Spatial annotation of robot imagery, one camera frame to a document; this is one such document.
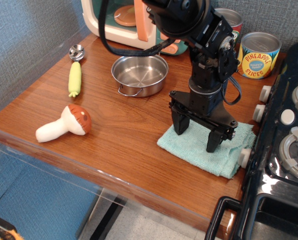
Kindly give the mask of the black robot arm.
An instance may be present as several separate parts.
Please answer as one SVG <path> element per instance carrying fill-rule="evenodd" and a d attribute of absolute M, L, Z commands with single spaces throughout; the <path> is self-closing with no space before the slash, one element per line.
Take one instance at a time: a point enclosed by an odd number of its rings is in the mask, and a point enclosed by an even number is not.
<path fill-rule="evenodd" d="M 224 108 L 227 84 L 237 71 L 232 27 L 208 0 L 146 0 L 150 19 L 171 40 L 190 50 L 189 92 L 171 91 L 174 130 L 183 134 L 194 121 L 210 133 L 206 150 L 212 153 L 235 134 L 237 121 Z"/>

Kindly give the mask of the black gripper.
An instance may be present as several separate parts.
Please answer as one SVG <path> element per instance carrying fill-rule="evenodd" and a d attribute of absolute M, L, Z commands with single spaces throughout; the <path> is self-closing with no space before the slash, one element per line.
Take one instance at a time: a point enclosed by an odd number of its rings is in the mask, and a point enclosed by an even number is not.
<path fill-rule="evenodd" d="M 190 120 L 210 129 L 206 148 L 208 153 L 213 153 L 224 140 L 234 137 L 238 123 L 225 109 L 221 89 L 210 95 L 193 90 L 172 90 L 169 95 L 173 126 L 178 135 L 187 130 Z"/>

